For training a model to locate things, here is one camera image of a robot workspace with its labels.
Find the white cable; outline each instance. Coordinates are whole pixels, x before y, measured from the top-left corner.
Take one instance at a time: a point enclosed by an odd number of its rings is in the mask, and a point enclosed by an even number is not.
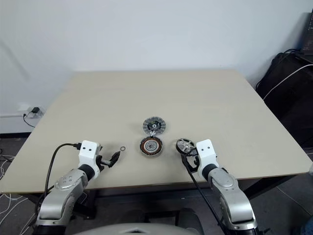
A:
[[[0,170],[1,170],[1,176],[0,176],[0,179],[4,176],[4,173],[5,173],[5,170],[3,168],[3,165],[8,162],[8,160],[5,160],[2,164],[1,164],[1,167],[0,167]]]
[[[296,200],[294,200],[292,197],[290,197],[288,194],[286,194],[284,191],[282,191],[278,186],[276,187],[278,188],[279,191],[281,191],[286,197],[288,197],[289,199],[291,199],[292,201],[294,201],[299,207],[301,207],[309,216],[311,216],[311,213],[309,211],[307,211],[302,205],[300,205],[300,203],[298,203]]]
[[[83,204],[88,197],[88,195],[85,192],[83,192],[83,194],[86,195],[86,197],[82,200],[82,202],[80,204]]]
[[[10,157],[10,159],[15,158],[15,156],[11,156],[11,155],[2,155],[2,154],[1,154],[1,156]],[[5,174],[5,170],[4,170],[4,168],[3,168],[3,165],[4,165],[6,162],[8,162],[8,160],[5,160],[5,161],[2,163],[2,165],[0,166],[0,172],[1,172],[0,179],[2,179],[3,176],[4,176],[4,174]]]
[[[313,176],[313,164],[312,164],[311,167],[310,167],[309,175]]]
[[[0,226],[3,223],[3,221],[5,220],[5,218],[11,213],[11,211],[20,203],[22,203],[23,201],[28,200],[28,198],[25,198],[24,200],[21,200],[20,202],[18,202],[17,204],[14,205],[14,207],[11,208],[11,210],[9,210],[9,212],[3,217],[3,219],[0,221]]]
[[[6,198],[8,198],[8,199],[11,198],[11,200],[18,200],[18,199],[20,199],[20,198],[23,197],[23,196],[20,196],[20,197],[8,197],[8,195],[6,195],[6,194],[4,194],[4,196],[5,196]]]
[[[5,213],[6,211],[8,211],[10,209],[10,205],[11,205],[11,194],[10,194],[10,197],[9,197],[10,201],[9,201],[9,205],[8,205],[8,208],[2,212],[0,212],[0,214],[2,213]]]
[[[25,231],[23,231],[25,229],[25,227],[28,225],[28,223],[30,222],[30,220],[34,217],[35,213],[32,214],[32,216],[29,218],[29,220],[26,222],[26,224],[24,225],[24,227],[22,228],[20,235],[23,235],[24,233],[26,233],[26,231],[29,229],[29,226],[26,228]]]
[[[296,72],[299,72],[300,70],[304,69],[305,67],[308,66],[313,66],[312,64],[310,65],[305,65],[299,69],[297,69],[296,71],[294,71],[293,73],[289,74],[286,78],[284,78],[280,83],[278,83],[276,86],[274,86],[272,89],[270,89],[270,91],[264,96],[263,100],[265,100],[265,98],[276,88],[278,87],[282,82],[284,82],[285,80],[287,80],[288,78],[290,78],[292,75],[294,75]]]
[[[10,157],[11,159],[12,159],[12,158],[15,158],[15,156],[12,156],[12,155],[4,155],[4,154],[0,154],[0,156],[5,156],[5,157],[8,157],[8,158]]]
[[[25,229],[25,231],[22,232],[20,235],[24,235],[24,234],[27,232],[27,230],[28,230],[29,228],[30,228],[30,227],[28,226],[28,227]]]

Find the beige tabletop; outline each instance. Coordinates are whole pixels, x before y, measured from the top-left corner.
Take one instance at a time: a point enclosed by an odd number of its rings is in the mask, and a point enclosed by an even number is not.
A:
[[[143,121],[166,122],[158,137],[164,149],[144,157]],[[308,172],[312,162],[245,78],[233,70],[80,72],[54,101],[0,181],[1,192],[43,191],[55,148],[95,141],[119,161],[89,183],[113,188],[191,182],[175,149],[179,138],[211,139],[218,162],[238,179]],[[66,146],[50,178],[78,165],[78,150]]]

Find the white wall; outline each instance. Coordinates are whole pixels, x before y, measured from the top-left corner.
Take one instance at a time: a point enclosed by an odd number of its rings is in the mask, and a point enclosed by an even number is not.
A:
[[[0,0],[0,116],[47,108],[72,71],[234,68],[251,85],[312,0]],[[0,133],[31,131],[0,118]]]

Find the floor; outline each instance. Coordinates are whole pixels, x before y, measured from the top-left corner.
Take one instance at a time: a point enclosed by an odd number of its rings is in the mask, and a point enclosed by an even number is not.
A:
[[[2,154],[15,156],[26,139],[0,139]],[[210,190],[205,191],[206,196],[218,211],[218,200]],[[20,198],[12,200],[10,209],[17,205],[12,212],[3,220],[7,212],[0,214],[0,234],[18,235],[23,226],[27,223],[34,211],[34,204],[29,200]],[[5,196],[0,198],[0,212],[8,208],[9,199]],[[96,200],[97,217],[94,220],[83,220],[76,218],[67,227],[66,234],[76,234],[91,228],[118,223],[120,217],[130,210],[143,210],[145,212],[155,212],[163,210],[179,210],[183,207],[192,208],[200,218],[206,235],[222,235],[206,204],[195,192],[192,195],[179,198],[164,198],[162,200],[140,201],[130,200],[127,196],[119,200],[108,200],[98,198]],[[267,235],[288,235],[291,229],[303,225],[313,214],[313,177],[309,174],[298,175],[291,180],[281,184],[279,188],[272,190],[251,200],[251,204],[258,221],[259,229],[270,228]],[[172,223],[172,219],[155,219],[153,222]],[[25,235],[32,234],[32,229],[28,229]]]

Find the pulley wheel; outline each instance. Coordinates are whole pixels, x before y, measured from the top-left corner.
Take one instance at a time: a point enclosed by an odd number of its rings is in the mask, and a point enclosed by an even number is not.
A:
[[[195,149],[195,144],[189,139],[179,139],[176,142],[176,149],[180,154],[188,154]]]

